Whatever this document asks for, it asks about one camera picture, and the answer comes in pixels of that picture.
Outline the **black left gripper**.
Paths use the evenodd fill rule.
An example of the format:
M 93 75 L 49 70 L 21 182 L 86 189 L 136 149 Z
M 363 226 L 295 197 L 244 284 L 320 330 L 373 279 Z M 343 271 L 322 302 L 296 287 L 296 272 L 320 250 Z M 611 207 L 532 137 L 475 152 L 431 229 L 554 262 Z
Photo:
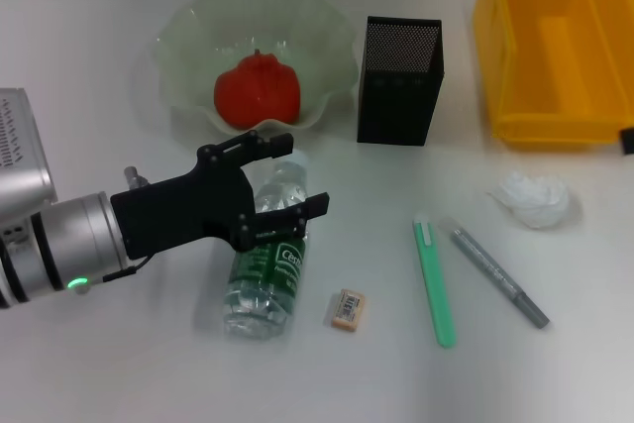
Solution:
M 303 239 L 310 220 L 328 212 L 323 192 L 280 210 L 255 213 L 242 166 L 290 155 L 294 138 L 269 139 L 251 130 L 197 151 L 194 168 L 179 177 L 113 195 L 110 202 L 126 254 L 141 259 L 203 238 L 219 238 L 236 251 Z

